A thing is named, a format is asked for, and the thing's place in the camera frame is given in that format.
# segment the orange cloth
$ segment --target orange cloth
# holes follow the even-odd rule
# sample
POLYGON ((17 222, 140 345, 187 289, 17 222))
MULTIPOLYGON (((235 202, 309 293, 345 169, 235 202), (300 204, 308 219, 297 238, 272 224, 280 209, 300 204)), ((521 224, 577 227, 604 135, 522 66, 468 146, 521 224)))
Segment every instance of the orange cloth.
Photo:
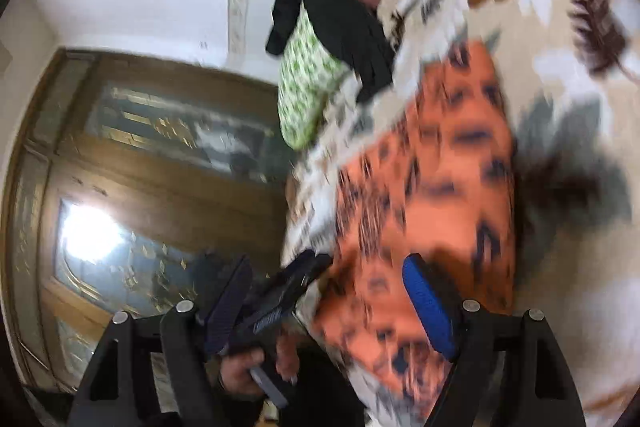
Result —
POLYGON ((427 416, 449 363, 431 349, 402 284, 418 252, 463 299, 511 309, 514 274, 511 134, 481 42, 427 64, 392 130, 340 171, 337 248, 314 322, 427 416))

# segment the silver screw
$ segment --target silver screw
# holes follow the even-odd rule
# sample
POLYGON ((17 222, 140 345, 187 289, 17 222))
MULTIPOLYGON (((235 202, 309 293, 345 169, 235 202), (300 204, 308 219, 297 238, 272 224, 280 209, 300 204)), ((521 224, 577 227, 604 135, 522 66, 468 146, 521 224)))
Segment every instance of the silver screw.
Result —
POLYGON ((476 313, 477 311, 480 310, 480 304, 478 303, 478 301, 474 301, 473 299, 467 299, 466 301, 464 301, 462 303, 462 307, 471 313, 476 313))
POLYGON ((114 324, 122 324, 123 322, 127 322, 129 318, 129 314, 127 312, 115 312, 111 321, 114 324))
POLYGON ((537 308, 532 308, 529 310, 529 317, 531 317, 533 320, 540 322, 542 319, 545 318, 545 314, 543 314, 542 310, 539 310, 537 308))
POLYGON ((191 301, 180 301, 175 305, 175 309, 178 313, 187 313, 193 310, 193 302, 191 301))

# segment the black cloth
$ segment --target black cloth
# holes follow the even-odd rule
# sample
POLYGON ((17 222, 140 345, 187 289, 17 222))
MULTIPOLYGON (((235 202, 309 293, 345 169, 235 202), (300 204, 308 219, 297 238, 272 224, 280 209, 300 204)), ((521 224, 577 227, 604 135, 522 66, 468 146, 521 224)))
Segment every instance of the black cloth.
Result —
MULTIPOLYGON (((280 427, 364 427, 365 408, 346 378, 317 346, 298 350, 300 370, 290 404, 278 412, 280 427)), ((231 427, 253 427, 262 401, 233 399, 216 388, 231 427)))
POLYGON ((392 83, 394 51, 378 19, 358 0, 276 0, 273 28, 265 46, 269 54, 284 53, 296 27, 301 2, 318 40, 360 76, 358 103, 368 102, 392 83))

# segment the hand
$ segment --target hand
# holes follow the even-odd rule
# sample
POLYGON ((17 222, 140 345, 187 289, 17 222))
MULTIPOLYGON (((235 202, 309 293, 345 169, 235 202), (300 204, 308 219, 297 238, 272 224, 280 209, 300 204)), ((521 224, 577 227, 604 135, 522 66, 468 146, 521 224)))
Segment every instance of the hand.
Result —
MULTIPOLYGON (((296 347, 299 335, 283 332, 276 342, 276 370, 284 380, 292 380, 300 369, 296 347)), ((220 364, 220 380, 231 394, 262 396, 264 393, 249 374, 249 369, 264 360, 261 349, 253 349, 232 357, 225 357, 220 364)))

